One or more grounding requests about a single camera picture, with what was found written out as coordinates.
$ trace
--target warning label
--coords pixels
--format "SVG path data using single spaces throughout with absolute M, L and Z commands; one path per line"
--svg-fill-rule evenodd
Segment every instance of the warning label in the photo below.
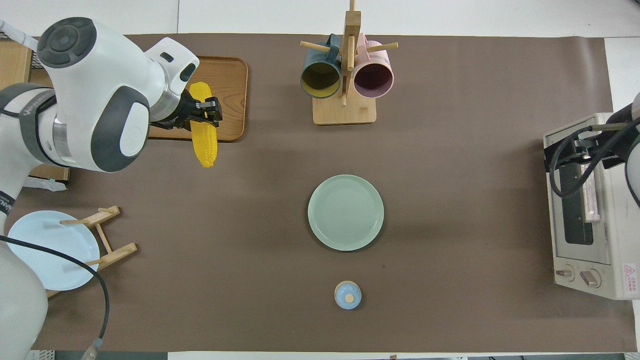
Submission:
M 637 272 L 636 264 L 624 264 L 622 265 L 623 273 L 625 274 L 625 293 L 637 294 Z

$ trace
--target mug rack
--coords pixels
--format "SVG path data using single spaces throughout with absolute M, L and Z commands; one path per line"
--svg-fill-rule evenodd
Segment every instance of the mug rack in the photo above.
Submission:
M 340 89 L 337 94 L 326 99 L 312 99 L 314 123 L 316 125 L 370 124 L 376 121 L 376 100 L 358 94 L 353 86 L 353 68 L 356 56 L 356 42 L 360 34 L 362 13 L 355 10 L 355 0 L 349 1 L 349 10 L 344 16 L 344 33 L 339 54 Z M 329 47 L 301 41 L 300 46 L 329 51 Z M 390 50 L 398 47 L 397 42 L 368 47 L 367 52 Z
M 107 237 L 104 234 L 104 231 L 102 230 L 101 224 L 118 214 L 120 214 L 120 209 L 118 208 L 118 206 L 111 206 L 110 208 L 98 208 L 98 212 L 96 214 L 93 214 L 90 217 L 86 217 L 84 219 L 62 220 L 60 222 L 61 225 L 84 224 L 89 229 L 91 229 L 92 227 L 95 227 L 96 230 L 98 230 L 98 235 L 100 236 L 104 249 L 106 250 L 107 253 L 102 257 L 100 257 L 100 259 L 98 260 L 89 261 L 85 263 L 87 265 L 98 264 L 98 270 L 96 271 L 100 271 L 106 268 L 107 266 L 115 263 L 116 261 L 120 261 L 124 257 L 131 255 L 132 253 L 138 250 L 138 247 L 136 246 L 135 243 L 130 243 L 128 245 L 124 245 L 123 247 L 120 247 L 119 249 L 111 250 L 111 245 L 109 244 L 109 241 L 107 240 Z M 47 290 L 47 297 L 52 297 L 57 293 L 59 293 L 59 291 Z

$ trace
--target plate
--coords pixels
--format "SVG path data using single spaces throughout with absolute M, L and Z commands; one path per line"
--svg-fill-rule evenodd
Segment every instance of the plate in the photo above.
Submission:
M 375 239 L 385 209 L 378 191 L 354 175 L 323 181 L 309 200 L 309 225 L 325 245 L 340 251 L 360 249 Z
M 83 263 L 98 260 L 100 249 L 91 231 L 83 224 L 60 225 L 60 220 L 77 219 L 59 211 L 36 211 L 16 221 L 8 237 L 60 251 Z M 9 248 L 33 269 L 45 289 L 71 290 L 93 277 L 84 268 L 58 256 L 14 244 L 9 244 Z M 98 270 L 98 264 L 91 268 Z

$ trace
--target mug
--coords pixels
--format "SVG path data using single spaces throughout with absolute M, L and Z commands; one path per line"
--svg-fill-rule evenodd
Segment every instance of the mug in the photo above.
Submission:
M 363 33 L 358 36 L 358 54 L 353 60 L 353 87 L 364 97 L 375 99 L 385 95 L 394 86 L 394 73 L 387 50 L 368 53 L 367 48 L 381 45 L 367 41 Z
M 331 34 L 326 44 L 329 52 L 309 49 L 302 66 L 300 85 L 312 97 L 324 99 L 335 94 L 340 88 L 340 38 Z

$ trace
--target oven knob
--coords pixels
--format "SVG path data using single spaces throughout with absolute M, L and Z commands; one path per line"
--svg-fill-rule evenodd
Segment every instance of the oven knob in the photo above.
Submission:
M 584 280 L 584 283 L 587 284 L 590 288 L 599 288 L 602 283 L 602 278 L 600 277 L 600 273 L 595 269 L 581 271 L 580 277 Z
M 564 265 L 562 270 L 556 270 L 556 276 L 562 277 L 564 280 L 568 280 L 570 282 L 575 279 L 573 267 L 569 264 Z
M 571 277 L 571 276 L 573 276 L 573 272 L 571 270 L 556 270 L 556 275 L 564 276 L 564 277 Z

